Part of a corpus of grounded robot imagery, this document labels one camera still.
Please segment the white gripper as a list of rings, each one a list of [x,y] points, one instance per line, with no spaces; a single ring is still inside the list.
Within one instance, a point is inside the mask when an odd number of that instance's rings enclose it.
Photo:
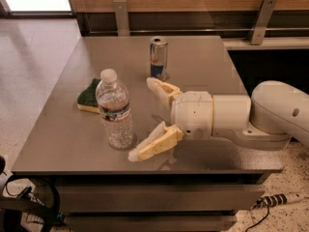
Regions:
[[[211,137],[213,101],[208,92],[189,91],[183,93],[175,85],[154,77],[147,78],[148,88],[171,111],[171,122],[157,125],[149,136],[128,153],[132,162],[152,158],[174,148],[183,138],[186,140],[207,140]]]

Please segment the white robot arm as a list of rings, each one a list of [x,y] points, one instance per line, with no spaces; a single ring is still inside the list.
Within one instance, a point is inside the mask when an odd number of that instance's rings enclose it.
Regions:
[[[171,111],[171,125],[160,123],[128,153],[143,161],[168,151],[182,140],[226,138],[240,147],[275,151],[295,138],[309,146],[309,96],[280,81],[265,81],[248,95],[182,92],[154,77],[150,90]]]

